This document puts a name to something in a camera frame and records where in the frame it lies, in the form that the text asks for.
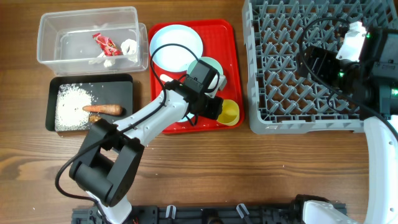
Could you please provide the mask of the light green bowl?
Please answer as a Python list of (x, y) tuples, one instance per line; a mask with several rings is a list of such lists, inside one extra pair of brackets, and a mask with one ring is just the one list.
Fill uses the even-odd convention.
[[(220, 79), (219, 79), (219, 81), (218, 81), (217, 89), (214, 90), (214, 91), (212, 91), (211, 93), (206, 93), (208, 96), (214, 98), (214, 96), (216, 95), (216, 93), (217, 93), (218, 91), (222, 91), (222, 90), (224, 89), (224, 87), (226, 86), (226, 84), (227, 84), (227, 79), (226, 79), (226, 76), (225, 76), (224, 73), (223, 73), (223, 68), (222, 68), (221, 64), (220, 64), (217, 60), (215, 60), (215, 59), (213, 59), (213, 58), (211, 58), (211, 57), (200, 57), (199, 59), (202, 60), (202, 61), (204, 61), (204, 62), (206, 62), (207, 64), (211, 65), (211, 66), (214, 67), (215, 69), (217, 69), (217, 71), (218, 71), (219, 74), (220, 74)], [(194, 60), (194, 61), (188, 66), (187, 74), (190, 74), (190, 73), (191, 73), (191, 71), (192, 71), (193, 68), (195, 67), (196, 63), (197, 63), (197, 61)], [(214, 88), (214, 87), (215, 87), (216, 81), (217, 81), (217, 76), (214, 77), (214, 79), (213, 79), (213, 81), (212, 81), (212, 83), (211, 83), (211, 85), (210, 85), (210, 88)]]

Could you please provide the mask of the orange carrot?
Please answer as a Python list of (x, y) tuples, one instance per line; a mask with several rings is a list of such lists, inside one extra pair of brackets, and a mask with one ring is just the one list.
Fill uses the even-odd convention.
[(103, 113), (114, 116), (119, 116), (123, 113), (123, 108), (120, 105), (87, 105), (83, 107), (84, 111), (92, 113)]

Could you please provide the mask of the red snack wrapper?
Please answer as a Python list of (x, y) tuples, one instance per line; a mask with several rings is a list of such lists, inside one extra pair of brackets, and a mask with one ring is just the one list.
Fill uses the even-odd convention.
[(122, 54), (109, 37), (103, 36), (101, 33), (97, 33), (93, 35), (93, 39), (103, 50), (105, 56), (118, 56)]

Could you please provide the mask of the dark food scrap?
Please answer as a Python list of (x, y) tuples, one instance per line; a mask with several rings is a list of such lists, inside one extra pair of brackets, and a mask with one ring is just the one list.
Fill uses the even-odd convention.
[(96, 115), (96, 114), (92, 114), (89, 116), (89, 122), (91, 122), (91, 123), (95, 123), (100, 119), (101, 119), (101, 116)]

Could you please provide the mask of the white rice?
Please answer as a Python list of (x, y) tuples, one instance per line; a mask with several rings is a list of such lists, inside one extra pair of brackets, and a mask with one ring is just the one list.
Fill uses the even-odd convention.
[(76, 131), (88, 126), (90, 113), (83, 110), (92, 102), (90, 92), (82, 84), (60, 85), (55, 109), (55, 130)]

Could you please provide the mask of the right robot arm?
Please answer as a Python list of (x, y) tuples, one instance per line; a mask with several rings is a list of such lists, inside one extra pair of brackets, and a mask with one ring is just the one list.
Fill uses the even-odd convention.
[(338, 52), (298, 48), (298, 72), (359, 108), (369, 153), (366, 223), (397, 223), (397, 31), (344, 30)]

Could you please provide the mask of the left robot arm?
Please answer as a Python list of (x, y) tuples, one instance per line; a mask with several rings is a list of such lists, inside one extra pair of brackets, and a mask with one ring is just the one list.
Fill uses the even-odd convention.
[(78, 154), (68, 161), (69, 176), (98, 208), (102, 223), (124, 223), (132, 212), (126, 198), (144, 148), (170, 125), (189, 118), (216, 120), (226, 84), (222, 66), (211, 57), (193, 61), (182, 80), (164, 82), (156, 99), (113, 124), (104, 119), (90, 128)]

